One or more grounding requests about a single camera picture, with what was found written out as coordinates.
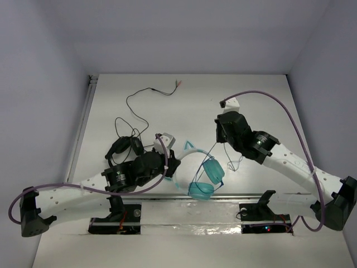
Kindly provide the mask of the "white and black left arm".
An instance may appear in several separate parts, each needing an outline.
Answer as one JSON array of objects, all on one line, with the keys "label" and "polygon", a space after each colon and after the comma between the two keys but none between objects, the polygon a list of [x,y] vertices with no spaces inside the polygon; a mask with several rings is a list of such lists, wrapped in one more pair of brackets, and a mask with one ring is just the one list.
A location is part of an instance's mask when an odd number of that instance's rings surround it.
[{"label": "white and black left arm", "polygon": [[138,194],[138,187],[156,177],[172,177],[180,164],[173,150],[167,155],[152,150],[78,184],[53,184],[42,190],[38,187],[26,188],[20,196],[21,235],[40,235],[59,220],[60,212],[101,196],[109,202],[104,210],[106,218],[120,220],[125,212],[122,196]]}]

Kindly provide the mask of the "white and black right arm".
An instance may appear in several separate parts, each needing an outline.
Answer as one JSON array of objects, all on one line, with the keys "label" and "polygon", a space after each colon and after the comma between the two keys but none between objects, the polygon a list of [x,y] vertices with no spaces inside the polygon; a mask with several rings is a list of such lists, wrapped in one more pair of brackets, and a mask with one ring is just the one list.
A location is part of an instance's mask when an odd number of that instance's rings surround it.
[{"label": "white and black right arm", "polygon": [[328,174],[292,153],[285,145],[264,131],[252,131],[245,117],[230,111],[215,119],[218,143],[228,143],[246,159],[253,160],[291,179],[310,193],[278,196],[266,192],[269,199],[257,206],[263,219],[271,219],[279,209],[298,208],[334,231],[343,230],[356,205],[356,179]]}]

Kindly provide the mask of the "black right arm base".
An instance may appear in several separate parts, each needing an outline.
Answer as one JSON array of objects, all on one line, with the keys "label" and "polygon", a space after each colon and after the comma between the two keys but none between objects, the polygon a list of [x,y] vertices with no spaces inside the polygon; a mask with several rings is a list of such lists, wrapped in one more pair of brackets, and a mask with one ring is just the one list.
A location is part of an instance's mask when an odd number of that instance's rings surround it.
[{"label": "black right arm base", "polygon": [[256,203],[240,203],[236,219],[241,221],[242,234],[292,233],[288,214],[275,214],[268,203],[275,190],[267,190]]}]

